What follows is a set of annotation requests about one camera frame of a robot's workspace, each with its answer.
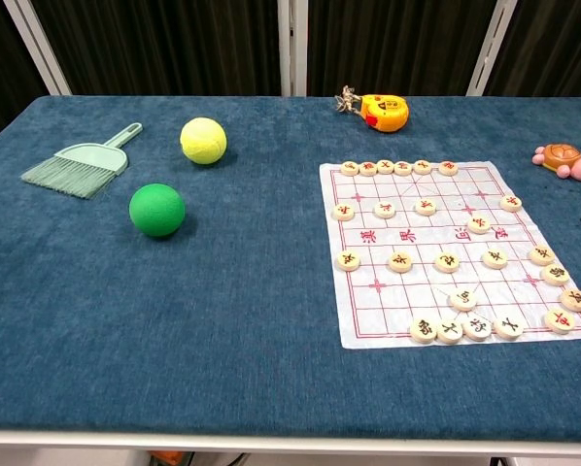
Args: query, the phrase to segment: keychain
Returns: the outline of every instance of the keychain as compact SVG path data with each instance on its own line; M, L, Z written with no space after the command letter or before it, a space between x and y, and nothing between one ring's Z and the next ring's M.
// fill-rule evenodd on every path
M402 128L409 118L409 107L397 95L355 95L355 89L345 85L342 95L336 95L336 110L359 115L366 124L384 133L394 133ZM354 104L361 102L360 110Z

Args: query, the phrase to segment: white frame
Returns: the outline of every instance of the white frame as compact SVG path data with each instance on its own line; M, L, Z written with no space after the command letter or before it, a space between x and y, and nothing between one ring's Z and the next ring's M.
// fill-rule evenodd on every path
M288 1L292 27L290 40L292 95L305 97L308 88L308 0Z
M34 60L50 95L71 95L70 86L57 63L30 0L3 0L20 38Z
M278 37L280 40L280 83L282 95L291 95L291 2L278 0Z
M581 458L581 444L467 440L378 440L239 437L92 432L0 431L0 448L169 449L404 456L501 456Z
M468 96L480 96L485 92L485 86L489 80L489 76L494 69L497 54L502 46L504 34L508 29L508 25L513 17L513 12L517 6L517 0L497 0L494 7L494 14L487 27L485 34L485 41L481 47L476 66L472 73L472 78L467 87Z

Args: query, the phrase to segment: pink turtle toy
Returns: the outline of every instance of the pink turtle toy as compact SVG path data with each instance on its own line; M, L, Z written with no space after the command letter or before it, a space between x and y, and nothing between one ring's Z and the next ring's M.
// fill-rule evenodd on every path
M571 176L581 182L581 152L569 144L550 144L536 148L532 163L549 168L559 178Z

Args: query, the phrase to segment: green ball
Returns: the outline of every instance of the green ball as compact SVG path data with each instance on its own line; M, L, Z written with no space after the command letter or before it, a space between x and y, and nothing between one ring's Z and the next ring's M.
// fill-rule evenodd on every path
M153 183L140 187L128 206L133 224L153 237L174 233L185 219L185 202L173 187Z

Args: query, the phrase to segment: chinese chess board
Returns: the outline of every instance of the chinese chess board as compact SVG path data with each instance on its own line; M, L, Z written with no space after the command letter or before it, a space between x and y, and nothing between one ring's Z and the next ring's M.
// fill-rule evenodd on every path
M500 199L512 191L491 162L458 165L459 171L452 177L442 175L437 168L423 176L415 172L408 176L345 176L338 164L321 165L344 348L422 346L410 338L415 318L462 323L473 316L487 322L511 317L526 323L516 343L581 339L581 313L572 313L575 326L566 335L554 333L544 323L549 310L562 307L559 297L563 290L577 285L570 281L553 286L541 279L543 267L529 260L529 252L534 245L552 245L547 244L525 206L516 213L499 206ZM414 205L421 198L436 201L435 214L421 216L415 211ZM394 217L383 219L373 213L375 204L382 201L392 202ZM347 221L335 219L332 211L339 203L353 206L355 216ZM472 214L485 216L491 229L485 234L470 232L466 224ZM492 248L507 254L506 267L495 270L483 263L482 254ZM336 267L342 250L359 255L357 270L345 272ZM398 274L388 267L394 250L410 254L414 261L411 270ZM460 259L460 268L453 274L440 272L433 265L443 250ZM555 262L561 264L560 258ZM472 289L477 297L477 305L469 313L456 311L449 302L451 291L462 286ZM463 336L458 345L473 343L507 340L493 332L482 342ZM445 344L436 339L431 345Z

